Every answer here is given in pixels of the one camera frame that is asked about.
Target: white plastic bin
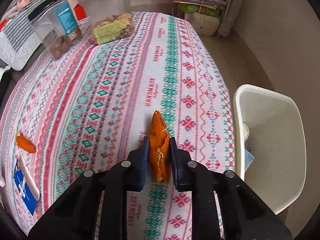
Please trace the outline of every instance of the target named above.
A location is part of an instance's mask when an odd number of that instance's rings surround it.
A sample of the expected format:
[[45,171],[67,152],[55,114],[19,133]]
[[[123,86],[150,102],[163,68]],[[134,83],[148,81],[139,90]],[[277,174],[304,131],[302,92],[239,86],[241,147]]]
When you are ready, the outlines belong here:
[[[278,214],[300,195],[306,177],[306,145],[299,110],[282,94],[242,85],[234,98],[236,172]],[[255,160],[244,174],[245,123]]]

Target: tiled floor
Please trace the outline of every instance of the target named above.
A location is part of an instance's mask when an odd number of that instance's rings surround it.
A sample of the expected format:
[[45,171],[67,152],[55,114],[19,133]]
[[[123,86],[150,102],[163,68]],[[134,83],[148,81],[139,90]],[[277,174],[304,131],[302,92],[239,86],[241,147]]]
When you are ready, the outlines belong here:
[[200,38],[229,89],[231,101],[237,88],[243,84],[273,90],[261,64],[234,30],[227,38],[222,36],[200,36]]

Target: orange peel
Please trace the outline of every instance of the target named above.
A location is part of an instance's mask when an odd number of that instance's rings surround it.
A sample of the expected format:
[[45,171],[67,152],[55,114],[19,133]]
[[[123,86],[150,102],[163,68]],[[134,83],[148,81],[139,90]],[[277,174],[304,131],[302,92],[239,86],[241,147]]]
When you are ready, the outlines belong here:
[[21,149],[24,149],[29,153],[36,152],[36,147],[34,146],[34,144],[30,141],[29,138],[24,137],[20,132],[18,132],[16,135],[16,142]]
[[169,152],[170,133],[167,131],[162,115],[155,111],[152,116],[151,129],[149,134],[149,163],[152,166],[155,181],[169,183],[171,177],[170,152]]

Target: patterned tablecloth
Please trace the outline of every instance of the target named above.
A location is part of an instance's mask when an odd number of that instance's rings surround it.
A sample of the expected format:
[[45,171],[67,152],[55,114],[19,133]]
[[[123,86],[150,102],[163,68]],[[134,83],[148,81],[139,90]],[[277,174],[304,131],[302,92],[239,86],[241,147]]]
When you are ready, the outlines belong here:
[[[110,169],[136,149],[159,110],[178,147],[210,170],[234,169],[230,98],[192,26],[135,13],[135,33],[108,44],[84,37],[60,60],[44,51],[14,89],[0,122],[1,196],[26,233],[86,169]],[[18,148],[21,131],[37,146]],[[23,155],[41,198],[32,216],[12,178]],[[190,239],[191,193],[155,184],[128,193],[128,239]]]

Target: table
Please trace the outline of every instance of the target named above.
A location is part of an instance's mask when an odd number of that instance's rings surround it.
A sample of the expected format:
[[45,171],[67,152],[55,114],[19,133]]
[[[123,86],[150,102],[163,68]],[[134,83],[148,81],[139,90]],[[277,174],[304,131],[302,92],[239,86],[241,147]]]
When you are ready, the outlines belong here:
[[[7,184],[0,193],[24,232],[83,171],[126,159],[155,110],[194,160],[234,170],[228,90],[192,26],[160,13],[137,12],[133,22],[132,36],[96,46],[82,20],[81,41],[57,61],[44,51],[13,91],[0,121]],[[35,154],[17,148],[18,131]],[[34,216],[11,178],[20,154],[41,192]],[[156,184],[149,174],[141,193],[128,193],[128,206],[128,239],[190,239],[191,193],[178,193],[172,181]]]

